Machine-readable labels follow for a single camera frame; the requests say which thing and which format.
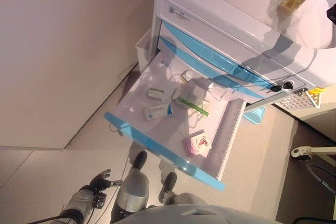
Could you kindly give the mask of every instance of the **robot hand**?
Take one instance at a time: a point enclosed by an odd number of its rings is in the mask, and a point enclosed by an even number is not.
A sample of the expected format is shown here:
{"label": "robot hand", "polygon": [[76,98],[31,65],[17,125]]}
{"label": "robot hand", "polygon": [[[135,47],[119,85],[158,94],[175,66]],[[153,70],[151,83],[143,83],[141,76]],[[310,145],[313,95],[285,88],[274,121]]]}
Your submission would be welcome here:
{"label": "robot hand", "polygon": [[103,191],[109,187],[111,187],[111,181],[106,180],[106,178],[110,177],[110,169],[104,170],[96,177],[93,178],[90,182],[90,186],[96,189],[96,191]]}

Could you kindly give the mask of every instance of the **blue drawer handle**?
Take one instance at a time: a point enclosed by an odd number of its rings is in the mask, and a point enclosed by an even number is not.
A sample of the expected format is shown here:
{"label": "blue drawer handle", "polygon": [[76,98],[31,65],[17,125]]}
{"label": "blue drawer handle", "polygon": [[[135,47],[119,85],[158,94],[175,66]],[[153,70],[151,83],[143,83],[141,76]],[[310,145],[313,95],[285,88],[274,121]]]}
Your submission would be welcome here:
{"label": "blue drawer handle", "polygon": [[264,97],[256,94],[255,92],[245,88],[244,86],[240,85],[239,83],[231,80],[230,78],[227,78],[226,76],[218,73],[211,67],[207,66],[206,64],[200,62],[199,60],[195,59],[191,55],[187,54],[186,52],[182,51],[180,48],[177,48],[175,45],[171,44],[168,40],[160,37],[160,39],[164,42],[166,46],[169,47],[170,50],[172,50],[181,60],[183,60],[185,63],[187,63],[192,68],[196,69],[200,73],[204,74],[205,76],[208,76],[210,79],[212,79],[214,82],[217,82],[218,84],[232,88],[233,90],[239,91],[241,93],[250,95],[252,97],[263,99]]}
{"label": "blue drawer handle", "polygon": [[190,51],[200,56],[203,60],[211,65],[223,70],[239,80],[253,83],[256,86],[270,89],[273,85],[256,74],[245,69],[241,65],[233,62],[229,58],[216,52],[212,48],[206,46],[202,42],[192,38],[188,34],[180,31],[176,27],[163,21],[164,26]]}

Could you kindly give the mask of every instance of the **white drawer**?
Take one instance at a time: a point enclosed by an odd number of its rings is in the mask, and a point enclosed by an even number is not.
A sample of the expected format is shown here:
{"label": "white drawer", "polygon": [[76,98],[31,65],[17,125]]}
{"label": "white drawer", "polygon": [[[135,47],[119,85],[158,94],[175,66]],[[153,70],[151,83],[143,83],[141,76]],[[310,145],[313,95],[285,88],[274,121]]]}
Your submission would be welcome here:
{"label": "white drawer", "polygon": [[[174,90],[183,85],[181,74],[186,70],[193,72],[193,79],[186,87],[209,101],[208,117],[171,101]],[[150,87],[164,90],[162,101],[147,98]],[[143,108],[169,101],[172,115],[150,121],[144,119]],[[221,190],[224,185],[220,179],[245,104],[236,91],[212,83],[174,52],[166,50],[156,55],[114,111],[106,112],[105,118],[151,152],[170,160],[181,171]],[[207,134],[212,149],[206,158],[201,155],[189,157],[183,140],[200,130]]]}

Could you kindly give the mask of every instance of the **black cable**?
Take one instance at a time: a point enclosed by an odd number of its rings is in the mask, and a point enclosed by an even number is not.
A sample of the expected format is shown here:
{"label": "black cable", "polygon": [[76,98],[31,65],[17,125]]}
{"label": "black cable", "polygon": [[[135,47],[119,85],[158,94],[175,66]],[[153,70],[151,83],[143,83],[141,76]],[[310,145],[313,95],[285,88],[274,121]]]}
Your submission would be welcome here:
{"label": "black cable", "polygon": [[91,215],[90,215],[90,218],[89,218],[88,222],[86,222],[86,224],[89,224],[89,222],[90,222],[90,220],[91,220],[91,218],[92,218],[92,215],[93,215],[94,210],[95,210],[95,208],[93,208],[92,213],[91,213]]}
{"label": "black cable", "polygon": [[328,169],[324,168],[323,166],[320,165],[316,165],[316,164],[308,164],[307,165],[307,170],[308,172],[316,179],[318,180],[318,182],[320,182],[326,189],[328,189],[331,193],[333,193],[334,195],[336,195],[336,191],[334,189],[332,189],[327,182],[325,182],[322,178],[320,178],[319,176],[316,175],[316,173],[313,172],[313,170],[311,169],[311,167],[315,167],[318,169],[321,169],[322,171],[324,171],[325,173],[333,176],[336,178],[336,174],[329,171]]}
{"label": "black cable", "polygon": [[38,223],[47,222],[47,221],[50,221],[50,220],[65,219],[65,218],[68,218],[68,217],[54,216],[54,217],[50,217],[50,218],[43,219],[43,220],[33,221],[33,222],[30,222],[30,223],[27,223],[27,224],[38,224]]}
{"label": "black cable", "polygon": [[309,216],[302,216],[298,217],[293,221],[293,224],[297,224],[300,221],[303,220],[313,220],[313,221],[319,221],[319,222],[325,222],[325,223],[336,223],[336,220],[328,220],[328,219],[322,219],[317,217],[309,217]]}

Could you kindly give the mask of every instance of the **white wall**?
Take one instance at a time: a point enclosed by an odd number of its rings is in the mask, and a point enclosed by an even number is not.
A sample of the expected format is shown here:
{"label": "white wall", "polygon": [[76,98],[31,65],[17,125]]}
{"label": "white wall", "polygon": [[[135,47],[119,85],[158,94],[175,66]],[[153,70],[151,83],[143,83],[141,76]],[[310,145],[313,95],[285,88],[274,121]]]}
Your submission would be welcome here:
{"label": "white wall", "polygon": [[0,146],[63,148],[136,62],[153,0],[0,0]]}

